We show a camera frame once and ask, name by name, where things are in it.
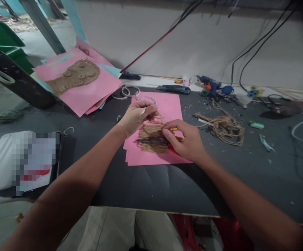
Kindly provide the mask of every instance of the person's right hand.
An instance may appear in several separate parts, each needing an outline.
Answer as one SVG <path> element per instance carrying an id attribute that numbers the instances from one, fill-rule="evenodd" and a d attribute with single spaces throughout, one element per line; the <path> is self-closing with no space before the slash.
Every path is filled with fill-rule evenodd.
<path id="1" fill-rule="evenodd" d="M 173 128 L 178 128 L 178 130 L 183 133 L 184 139 L 181 142 L 179 142 L 170 131 Z M 189 125 L 182 120 L 173 120 L 166 123 L 162 130 L 164 136 L 172 144 L 176 152 L 185 159 L 197 163 L 206 157 L 207 152 L 201 141 L 197 127 Z"/>

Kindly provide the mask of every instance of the green bin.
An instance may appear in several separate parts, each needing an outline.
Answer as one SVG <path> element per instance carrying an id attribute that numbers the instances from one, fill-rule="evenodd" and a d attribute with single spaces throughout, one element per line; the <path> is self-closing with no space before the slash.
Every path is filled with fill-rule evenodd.
<path id="1" fill-rule="evenodd" d="M 20 47 L 0 46 L 0 50 L 9 56 L 20 68 L 22 68 L 29 75 L 34 71 L 34 66 L 26 58 L 27 54 Z"/>
<path id="2" fill-rule="evenodd" d="M 0 21 L 0 45 L 4 46 L 25 46 L 23 41 L 5 23 Z"/>

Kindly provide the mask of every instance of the jute craft artwork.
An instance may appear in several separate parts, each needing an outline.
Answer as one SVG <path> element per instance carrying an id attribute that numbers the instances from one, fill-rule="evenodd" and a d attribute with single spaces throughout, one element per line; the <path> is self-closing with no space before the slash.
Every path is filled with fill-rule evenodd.
<path id="1" fill-rule="evenodd" d="M 164 138 L 162 127 L 163 125 L 143 125 L 142 130 L 138 134 L 138 138 Z M 139 142 L 139 145 L 144 152 L 168 153 L 169 150 L 167 145 L 148 144 L 145 142 Z"/>
<path id="2" fill-rule="evenodd" d="M 78 60 L 62 74 L 62 76 L 45 81 L 58 95 L 67 90 L 82 85 L 87 85 L 99 76 L 99 67 L 89 59 Z"/>

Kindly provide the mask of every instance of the red scissors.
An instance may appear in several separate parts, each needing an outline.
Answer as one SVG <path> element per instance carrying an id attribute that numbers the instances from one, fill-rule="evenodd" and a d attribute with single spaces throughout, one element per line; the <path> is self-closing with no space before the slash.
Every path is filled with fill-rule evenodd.
<path id="1" fill-rule="evenodd" d="M 180 142 L 182 141 L 184 138 L 181 137 L 176 137 L 176 139 Z M 168 145 L 169 150 L 175 154 L 177 154 L 178 156 L 179 153 L 177 153 L 175 151 L 175 149 L 173 148 L 172 144 L 166 139 L 166 138 L 142 138 L 142 139 L 137 139 L 137 142 L 144 142 L 144 143 L 148 143 L 151 145 Z"/>

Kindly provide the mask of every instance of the forearm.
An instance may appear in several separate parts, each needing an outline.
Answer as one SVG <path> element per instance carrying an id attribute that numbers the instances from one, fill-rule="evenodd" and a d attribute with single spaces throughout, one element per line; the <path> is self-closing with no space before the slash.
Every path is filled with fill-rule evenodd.
<path id="1" fill-rule="evenodd" d="M 208 154 L 197 164 L 214 182 L 253 241 L 278 250 L 298 250 L 303 228 Z"/>
<path id="2" fill-rule="evenodd" d="M 125 138 L 122 127 L 116 125 L 62 173 L 36 200 L 3 249 L 55 250 L 87 210 Z"/>

